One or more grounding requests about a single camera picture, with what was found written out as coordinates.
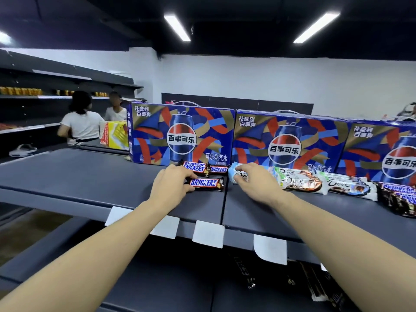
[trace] canned drink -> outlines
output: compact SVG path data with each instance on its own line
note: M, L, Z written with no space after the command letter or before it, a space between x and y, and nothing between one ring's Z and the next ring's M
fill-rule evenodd
M383 183L408 185L416 172L416 136L403 136L382 161Z
M293 168L300 155L302 128L296 125L281 125L268 148L270 166Z
M192 116L186 114L172 115L166 140L171 150L171 161L192 161L192 151L196 146L196 133L193 129Z

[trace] ceiling light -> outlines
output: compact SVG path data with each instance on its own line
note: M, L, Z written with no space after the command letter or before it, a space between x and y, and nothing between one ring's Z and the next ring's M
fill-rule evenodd
M10 45L12 43L12 39L9 35L0 31L0 43Z
M186 31L184 30L184 27L176 17L176 15L165 15L165 20L169 23L169 25L172 27L172 29L175 31L176 34L180 37L183 41L190 41L190 38Z
M325 13L319 20L317 20L312 26L310 26L302 35L300 35L294 43L301 44L307 41L315 33L319 32L322 28L328 25L330 22L335 20L340 15L339 12L328 12Z

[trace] yellow package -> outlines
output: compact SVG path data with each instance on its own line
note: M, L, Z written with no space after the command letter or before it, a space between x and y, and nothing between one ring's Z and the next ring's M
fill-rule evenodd
M127 122L107 121L100 143L112 149L128 151Z

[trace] white shirt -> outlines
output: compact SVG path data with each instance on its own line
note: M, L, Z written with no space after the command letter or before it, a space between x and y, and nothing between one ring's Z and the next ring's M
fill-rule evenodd
M116 113L112 107L107 108L104 119L106 121L122 121L127 119L127 109L122 107L122 110Z
M65 115L61 124L71 127L73 138L83 140L100 137L100 122L104 120L99 113L88 111L80 115L73 111Z

